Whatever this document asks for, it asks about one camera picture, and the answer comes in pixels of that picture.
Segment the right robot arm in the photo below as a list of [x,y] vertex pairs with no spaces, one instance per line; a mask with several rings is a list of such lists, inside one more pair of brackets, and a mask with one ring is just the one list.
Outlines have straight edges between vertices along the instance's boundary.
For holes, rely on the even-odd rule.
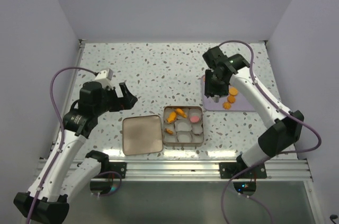
[[255,164],[275,157],[299,140],[302,129],[300,121],[304,120],[304,116],[300,111],[290,111],[279,102],[256,78],[250,63],[242,55],[227,57],[219,47],[213,47],[202,57],[208,66],[205,71],[205,96],[215,100],[227,96],[230,86],[235,87],[266,127],[257,143],[237,157],[237,174],[249,177],[255,171]]

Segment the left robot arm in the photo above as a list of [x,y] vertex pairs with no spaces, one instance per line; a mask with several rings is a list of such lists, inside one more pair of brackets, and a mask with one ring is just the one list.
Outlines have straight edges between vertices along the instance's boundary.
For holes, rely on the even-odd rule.
[[114,87],[91,81],[83,84],[79,98],[64,115],[60,136],[41,173],[27,192],[19,192],[14,205],[26,217],[27,223],[63,223],[69,211],[71,197],[78,193],[92,178],[113,174],[122,175],[110,167],[109,157],[92,150],[78,168],[67,172],[82,145],[97,126],[99,116],[106,112],[130,110],[138,99],[130,93],[125,83],[119,84],[122,96]]

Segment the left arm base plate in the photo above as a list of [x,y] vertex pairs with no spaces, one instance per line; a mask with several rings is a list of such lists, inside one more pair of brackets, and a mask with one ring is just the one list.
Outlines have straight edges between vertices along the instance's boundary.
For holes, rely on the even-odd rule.
[[126,162],[108,162],[106,164],[102,164],[100,175],[105,173],[106,177],[109,177],[109,172],[116,172],[117,174],[114,174],[114,177],[121,177],[122,179],[125,178],[127,171],[127,163]]

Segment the small orange flower cookie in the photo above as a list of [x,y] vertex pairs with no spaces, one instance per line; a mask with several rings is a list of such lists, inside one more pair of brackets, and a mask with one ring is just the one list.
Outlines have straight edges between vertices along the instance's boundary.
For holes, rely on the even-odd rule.
[[166,133],[168,133],[169,135],[172,135],[172,134],[173,134],[173,131],[170,130],[170,129],[168,129],[168,128],[166,128],[165,131],[166,131]]

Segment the orange fish cookie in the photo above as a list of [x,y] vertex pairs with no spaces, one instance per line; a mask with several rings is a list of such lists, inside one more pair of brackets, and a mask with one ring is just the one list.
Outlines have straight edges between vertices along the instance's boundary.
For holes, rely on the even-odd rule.
[[177,118],[177,113],[176,113],[176,112],[171,112],[171,113],[168,115],[168,117],[166,118],[166,122],[167,122],[168,124],[173,123],[173,122],[176,121],[176,118]]
[[183,118],[187,118],[186,113],[182,109],[177,108],[177,109],[175,109],[175,112],[177,113],[177,115],[179,115],[179,116],[181,116]]

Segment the metal tongs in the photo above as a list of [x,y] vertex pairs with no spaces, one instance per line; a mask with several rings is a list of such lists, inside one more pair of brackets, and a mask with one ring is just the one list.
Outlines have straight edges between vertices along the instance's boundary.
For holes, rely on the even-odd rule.
[[215,103],[218,103],[219,100],[220,100],[220,96],[219,96],[219,95],[215,95],[215,96],[213,97],[213,101],[214,101]]

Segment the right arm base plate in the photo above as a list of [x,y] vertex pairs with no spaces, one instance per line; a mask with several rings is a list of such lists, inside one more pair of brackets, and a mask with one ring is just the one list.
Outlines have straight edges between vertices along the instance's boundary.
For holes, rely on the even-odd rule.
[[250,179],[250,178],[267,178],[266,168],[264,164],[259,164],[255,167],[248,168],[236,162],[220,162],[219,174],[222,179],[230,179],[240,173],[237,178]]

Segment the pink round cookie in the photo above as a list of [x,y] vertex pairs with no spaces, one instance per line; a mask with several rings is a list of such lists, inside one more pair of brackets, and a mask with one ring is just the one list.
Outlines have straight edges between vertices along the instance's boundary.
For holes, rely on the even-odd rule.
[[191,123],[198,123],[199,121],[200,121],[200,117],[199,116],[192,116],[192,117],[190,117],[190,122]]

